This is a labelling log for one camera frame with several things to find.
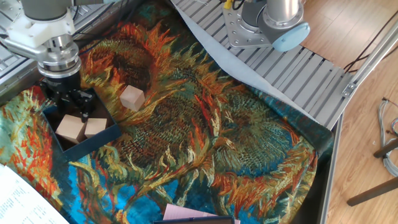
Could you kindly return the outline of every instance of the white paper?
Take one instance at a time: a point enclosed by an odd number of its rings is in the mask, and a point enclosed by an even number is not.
[[[0,224],[67,224],[33,187],[0,164]]]
[[[273,87],[253,69],[251,69],[248,65],[235,57],[235,55],[233,55],[231,52],[229,52],[229,50],[227,50],[224,46],[217,42],[210,34],[203,30],[191,18],[189,18],[174,2],[173,4],[182,16],[182,19],[185,21],[185,23],[193,33],[193,35],[195,35],[195,37],[206,49],[209,55],[216,61],[218,66],[220,66],[226,73],[228,73],[228,75],[231,75],[235,79],[249,86],[252,86],[258,90],[263,91],[264,93],[268,93],[280,99],[281,101],[287,103],[288,105],[303,113],[305,116],[308,116],[312,120],[316,121],[305,110],[299,107],[277,88]]]

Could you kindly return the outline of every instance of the wooden floor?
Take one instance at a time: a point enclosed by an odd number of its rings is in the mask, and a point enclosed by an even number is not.
[[[305,19],[312,30],[303,44],[344,67],[370,43],[396,10],[398,0],[308,0]],[[382,159],[373,157],[380,146],[377,109],[383,96],[398,102],[398,51],[370,74],[345,110],[327,223],[398,223],[398,190],[356,207],[346,204],[350,197],[393,178]],[[390,129],[390,122],[396,117],[398,108],[389,104],[386,129]],[[392,157],[398,164],[398,151]]]

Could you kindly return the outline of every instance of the gray cable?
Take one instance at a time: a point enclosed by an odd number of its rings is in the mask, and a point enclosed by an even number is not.
[[[386,136],[384,134],[384,123],[383,123],[383,117],[384,117],[384,112],[386,111],[386,106],[388,104],[388,100],[383,100],[379,106],[379,124],[380,124],[380,142],[381,142],[381,147],[384,147],[386,144],[389,144],[392,140],[395,139],[390,139],[388,142],[386,142]],[[388,152],[383,159],[384,167],[390,172],[391,175],[394,177],[398,177],[398,167],[391,161],[390,159],[390,154],[391,152]]]

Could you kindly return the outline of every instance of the cable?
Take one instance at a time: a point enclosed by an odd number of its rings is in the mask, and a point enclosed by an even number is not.
[[[386,98],[383,98],[383,100],[381,101],[381,104],[379,106],[379,125],[380,125],[380,130],[381,130],[380,131],[381,147],[384,147],[387,144],[389,144],[391,141],[395,140],[395,139],[390,139],[388,142],[386,142],[386,136],[384,134],[383,117],[384,117],[384,112],[386,111],[386,106],[387,106],[388,102],[392,103],[393,105],[395,105],[398,108],[398,105],[396,103],[391,102]],[[390,172],[391,175],[393,175],[394,177],[398,177],[398,167],[391,161],[390,154],[391,154],[391,151],[388,152],[384,156],[384,159],[383,159],[384,167],[386,167],[386,169],[388,170],[388,172]]]
[[[76,7],[76,13],[75,13],[75,15],[73,16],[73,21],[76,20],[78,14],[79,14],[79,6]]]
[[[96,16],[89,24],[87,24],[87,27],[92,25],[92,23],[94,23],[97,19],[99,19],[103,14],[105,14],[112,6],[113,6],[114,2],[112,2],[104,11],[102,11],[101,13],[98,14],[98,16]],[[84,34],[84,35],[93,35],[96,36],[95,38],[92,39],[78,39],[75,40],[75,42],[83,42],[83,41],[87,41],[87,42],[91,42],[93,40],[96,40],[98,37],[101,37],[101,35],[99,34],[87,34],[87,33],[83,33],[83,32],[77,32],[79,34]]]
[[[367,51],[367,49],[373,44],[373,42],[377,39],[377,37],[381,34],[381,32],[386,28],[386,26],[391,22],[391,20],[393,18],[395,18],[395,16],[398,15],[398,11],[396,11],[396,13],[394,13],[394,15],[391,16],[391,18],[383,25],[383,27],[379,30],[379,32],[376,34],[376,36],[374,36],[373,40],[365,47],[365,49],[360,53],[360,55],[351,63],[349,63],[347,66],[348,68],[346,69],[346,73],[354,66],[354,64],[358,61],[360,61],[361,56]]]
[[[235,2],[236,2],[236,1],[232,2],[232,9],[233,9],[233,10],[238,10],[238,9],[240,9],[240,8],[242,7],[244,1],[245,1],[245,0],[241,0],[241,3],[239,3],[239,5],[238,5],[237,7],[235,7]]]
[[[121,18],[122,18],[122,16],[123,16],[123,13],[121,12],[121,16],[119,17],[118,22],[115,24],[115,26],[116,26],[117,29],[114,30],[113,32],[111,31],[110,33],[108,33],[108,34],[102,36],[102,37],[103,37],[102,39],[100,39],[97,43],[93,44],[91,47],[89,47],[88,49],[86,49],[85,51],[83,51],[82,53],[80,53],[79,55],[83,55],[83,54],[85,54],[85,53],[91,51],[94,47],[96,47],[98,44],[100,44],[102,41],[104,41],[105,38],[110,37],[110,36],[112,36],[114,33],[118,32],[122,27],[124,27],[124,26],[128,23],[128,21],[131,20],[131,17],[132,17],[132,15],[134,14],[134,11],[135,11],[135,8],[131,10],[131,12],[129,13],[129,15],[127,16],[127,18],[124,20],[123,24],[122,24],[120,27],[118,27],[118,24],[120,23]]]
[[[381,60],[384,60],[384,59],[388,58],[388,56],[392,55],[392,53],[394,53],[397,49],[398,49],[398,45],[397,45],[396,47],[394,47],[394,49],[392,49],[388,54],[386,54],[386,56],[384,56]],[[369,55],[367,55],[367,56],[365,56],[365,57],[362,57],[362,58],[360,58],[360,59],[358,59],[358,60],[362,60],[362,59],[365,59],[365,58],[367,58],[367,57],[369,57]],[[351,71],[348,71],[348,73],[357,72],[357,71],[358,71],[358,69],[356,69],[356,70],[351,70]]]

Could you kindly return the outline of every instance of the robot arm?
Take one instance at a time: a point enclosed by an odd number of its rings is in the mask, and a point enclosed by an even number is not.
[[[109,3],[112,0],[22,0],[21,14],[7,29],[3,44],[15,54],[37,61],[45,77],[40,87],[63,112],[70,103],[84,122],[93,111],[93,95],[80,88],[79,48],[73,41],[75,26],[70,6]]]
[[[310,33],[310,26],[303,19],[304,8],[301,0],[242,1],[239,9],[236,6],[225,9],[227,15],[238,14],[242,18],[232,21],[234,32],[231,34],[229,31],[228,37],[234,39],[234,34],[238,33],[242,40],[253,41],[230,41],[233,47],[258,47],[255,39],[260,39],[263,44],[271,44],[276,50],[285,52],[298,46]]]

